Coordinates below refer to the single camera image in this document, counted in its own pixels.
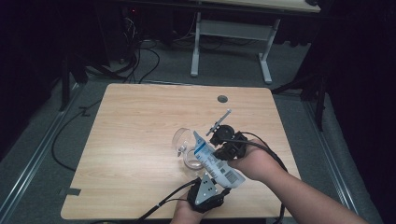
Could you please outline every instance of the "forearm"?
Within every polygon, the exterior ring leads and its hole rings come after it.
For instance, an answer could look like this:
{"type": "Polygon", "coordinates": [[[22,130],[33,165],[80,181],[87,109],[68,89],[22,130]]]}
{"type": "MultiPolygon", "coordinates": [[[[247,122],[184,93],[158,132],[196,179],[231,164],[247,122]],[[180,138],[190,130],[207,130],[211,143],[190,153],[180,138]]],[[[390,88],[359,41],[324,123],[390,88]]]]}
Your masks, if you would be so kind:
{"type": "Polygon", "coordinates": [[[340,203],[280,171],[262,179],[298,223],[367,223],[340,203]]]}

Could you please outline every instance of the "table top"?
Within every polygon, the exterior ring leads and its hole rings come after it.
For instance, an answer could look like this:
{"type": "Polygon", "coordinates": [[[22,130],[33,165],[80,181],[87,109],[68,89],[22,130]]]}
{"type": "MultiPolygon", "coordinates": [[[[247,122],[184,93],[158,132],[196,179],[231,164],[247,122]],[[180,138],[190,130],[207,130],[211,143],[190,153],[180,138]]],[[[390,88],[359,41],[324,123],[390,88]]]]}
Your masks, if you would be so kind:
{"type": "Polygon", "coordinates": [[[246,7],[266,7],[301,12],[320,12],[319,6],[310,6],[305,0],[199,0],[201,2],[230,4],[246,7]]]}
{"type": "MultiPolygon", "coordinates": [[[[229,108],[232,113],[222,124],[232,126],[236,132],[260,136],[289,172],[300,178],[268,89],[110,84],[70,186],[81,192],[66,196],[62,217],[141,217],[175,189],[196,178],[196,173],[186,168],[172,148],[175,132],[188,128],[208,140],[210,136],[205,134],[229,108]],[[226,96],[228,102],[220,103],[220,95],[226,96]]],[[[257,181],[247,179],[232,189],[224,201],[206,218],[279,215],[279,199],[257,181]]],[[[171,218],[175,204],[166,203],[148,218],[171,218]]]]}

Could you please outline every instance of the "person's hand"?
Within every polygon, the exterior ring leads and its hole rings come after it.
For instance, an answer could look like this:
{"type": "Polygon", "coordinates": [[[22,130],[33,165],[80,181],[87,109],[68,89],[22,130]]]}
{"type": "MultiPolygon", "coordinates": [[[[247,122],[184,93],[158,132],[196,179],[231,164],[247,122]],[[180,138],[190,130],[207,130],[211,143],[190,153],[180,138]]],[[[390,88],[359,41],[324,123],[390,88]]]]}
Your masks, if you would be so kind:
{"type": "Polygon", "coordinates": [[[179,199],[182,201],[177,201],[175,208],[174,217],[172,218],[171,224],[198,224],[201,222],[202,218],[206,216],[208,212],[199,213],[192,210],[189,202],[187,200],[187,193],[180,196],[179,199]]]}
{"type": "MultiPolygon", "coordinates": [[[[253,143],[264,146],[258,139],[250,140],[253,143]]],[[[270,175],[283,172],[283,169],[266,151],[262,148],[247,145],[245,157],[238,160],[228,161],[228,164],[240,170],[247,178],[266,182],[270,175]]]]}

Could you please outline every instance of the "person's arm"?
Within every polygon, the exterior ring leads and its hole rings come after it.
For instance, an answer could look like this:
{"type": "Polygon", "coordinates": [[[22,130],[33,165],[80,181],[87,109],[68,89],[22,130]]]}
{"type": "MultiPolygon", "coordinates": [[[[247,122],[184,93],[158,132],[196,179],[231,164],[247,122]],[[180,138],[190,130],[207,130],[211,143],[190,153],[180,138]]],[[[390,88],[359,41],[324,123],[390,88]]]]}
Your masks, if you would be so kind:
{"type": "Polygon", "coordinates": [[[202,214],[193,211],[189,202],[184,201],[187,199],[187,193],[182,195],[179,199],[182,201],[177,202],[171,224],[199,224],[202,218],[208,213],[205,212],[202,214]]]}
{"type": "Polygon", "coordinates": [[[285,172],[263,149],[249,146],[245,158],[229,161],[229,164],[246,177],[268,186],[298,223],[367,223],[332,198],[285,172]]]}

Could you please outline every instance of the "wooden table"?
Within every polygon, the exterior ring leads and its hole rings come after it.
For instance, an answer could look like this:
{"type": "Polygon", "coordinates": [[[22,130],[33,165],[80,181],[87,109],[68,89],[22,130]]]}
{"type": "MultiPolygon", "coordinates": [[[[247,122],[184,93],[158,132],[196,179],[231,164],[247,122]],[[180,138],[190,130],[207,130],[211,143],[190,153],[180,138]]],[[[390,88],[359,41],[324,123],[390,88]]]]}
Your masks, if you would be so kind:
{"type": "MultiPolygon", "coordinates": [[[[174,133],[189,128],[205,137],[228,108],[233,112],[222,124],[263,138],[290,173],[300,177],[268,89],[110,84],[70,187],[81,192],[66,196],[62,217],[141,217],[195,178],[171,148],[174,133]],[[220,103],[219,95],[228,102],[220,103]]],[[[149,218],[171,218],[175,204],[166,203],[149,218]]],[[[279,207],[271,190],[247,179],[207,218],[277,217],[279,207]]]]}

